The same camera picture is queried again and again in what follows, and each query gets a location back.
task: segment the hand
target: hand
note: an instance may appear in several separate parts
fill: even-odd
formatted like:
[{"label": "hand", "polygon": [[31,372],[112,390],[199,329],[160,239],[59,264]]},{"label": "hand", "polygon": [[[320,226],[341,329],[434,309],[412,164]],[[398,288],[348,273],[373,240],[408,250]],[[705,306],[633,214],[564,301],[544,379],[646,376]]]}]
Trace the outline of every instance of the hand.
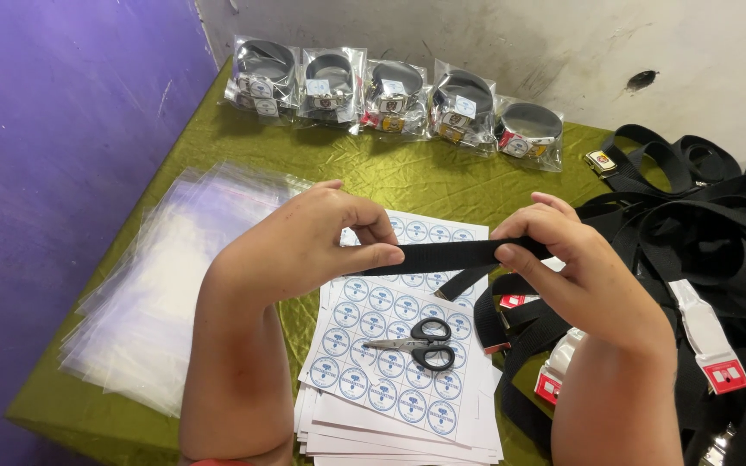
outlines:
[{"label": "hand", "polygon": [[[240,292],[269,305],[340,275],[401,264],[405,253],[396,247],[385,209],[339,188],[341,180],[316,183],[293,197],[228,245],[210,270],[220,270]],[[346,227],[361,246],[338,246]]]},{"label": "hand", "polygon": [[505,244],[495,256],[515,270],[566,322],[622,349],[667,350],[675,341],[667,318],[649,293],[597,231],[580,223],[561,199],[534,192],[534,205],[505,219],[492,239],[528,235],[548,248],[565,268],[554,272],[518,245]]}]

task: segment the purple wall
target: purple wall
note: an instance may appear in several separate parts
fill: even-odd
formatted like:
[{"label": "purple wall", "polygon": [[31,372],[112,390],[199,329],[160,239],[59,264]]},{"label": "purple wall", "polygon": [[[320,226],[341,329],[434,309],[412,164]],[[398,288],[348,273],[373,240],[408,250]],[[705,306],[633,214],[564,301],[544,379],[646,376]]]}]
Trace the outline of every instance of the purple wall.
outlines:
[{"label": "purple wall", "polygon": [[192,0],[0,0],[2,465],[75,463],[3,412],[212,82],[206,47]]}]

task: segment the black scissor handle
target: black scissor handle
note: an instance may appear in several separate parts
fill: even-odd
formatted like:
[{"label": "black scissor handle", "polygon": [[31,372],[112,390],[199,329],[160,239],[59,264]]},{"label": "black scissor handle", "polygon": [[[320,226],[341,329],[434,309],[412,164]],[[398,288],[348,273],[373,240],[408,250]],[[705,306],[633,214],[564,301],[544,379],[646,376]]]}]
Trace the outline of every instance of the black scissor handle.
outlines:
[{"label": "black scissor handle", "polygon": [[[443,365],[433,365],[425,358],[428,353],[445,353],[448,355],[448,362],[445,362]],[[411,350],[410,355],[413,356],[414,361],[419,363],[422,367],[433,372],[440,372],[450,368],[454,363],[453,358],[455,357],[451,347],[446,345],[421,346]]]},{"label": "black scissor handle", "polygon": [[[424,326],[429,323],[438,323],[439,326],[445,330],[445,334],[426,334],[424,332]],[[451,326],[437,317],[424,318],[410,329],[410,337],[414,340],[428,340],[428,344],[433,342],[447,342],[451,339]]]}]

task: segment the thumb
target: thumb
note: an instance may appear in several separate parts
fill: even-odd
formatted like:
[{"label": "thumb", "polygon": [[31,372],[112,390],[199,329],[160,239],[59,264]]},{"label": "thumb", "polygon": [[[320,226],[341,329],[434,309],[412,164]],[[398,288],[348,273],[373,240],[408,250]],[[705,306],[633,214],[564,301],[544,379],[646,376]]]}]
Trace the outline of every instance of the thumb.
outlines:
[{"label": "thumb", "polygon": [[361,270],[397,265],[405,261],[405,253],[398,246],[374,243],[339,248],[339,274],[353,274]]},{"label": "thumb", "polygon": [[552,307],[558,302],[571,300],[572,294],[575,294],[573,283],[537,260],[530,250],[522,246],[500,245],[494,251],[494,257],[504,268],[520,274]]}]

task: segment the hole in wall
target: hole in wall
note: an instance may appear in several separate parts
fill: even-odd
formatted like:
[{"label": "hole in wall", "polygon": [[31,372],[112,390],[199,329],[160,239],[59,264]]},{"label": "hole in wall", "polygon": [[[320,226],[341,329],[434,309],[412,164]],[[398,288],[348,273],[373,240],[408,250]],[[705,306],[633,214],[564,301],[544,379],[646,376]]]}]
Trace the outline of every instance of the hole in wall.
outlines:
[{"label": "hole in wall", "polygon": [[629,78],[627,81],[627,90],[631,90],[632,92],[635,92],[637,90],[641,90],[648,85],[655,82],[655,76],[658,75],[657,71],[653,71],[651,69],[648,69],[646,71],[641,71],[637,75],[633,76],[632,78]]}]

